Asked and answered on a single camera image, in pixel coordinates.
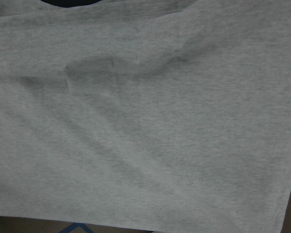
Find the grey cartoon print t-shirt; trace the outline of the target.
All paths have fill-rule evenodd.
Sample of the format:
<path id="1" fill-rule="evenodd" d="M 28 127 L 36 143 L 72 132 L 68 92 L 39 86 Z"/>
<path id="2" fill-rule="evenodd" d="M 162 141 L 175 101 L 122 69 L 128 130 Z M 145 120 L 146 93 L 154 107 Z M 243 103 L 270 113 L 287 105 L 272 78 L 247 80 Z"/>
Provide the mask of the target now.
<path id="1" fill-rule="evenodd" d="M 291 0 L 0 0 L 0 216 L 278 233 Z"/>

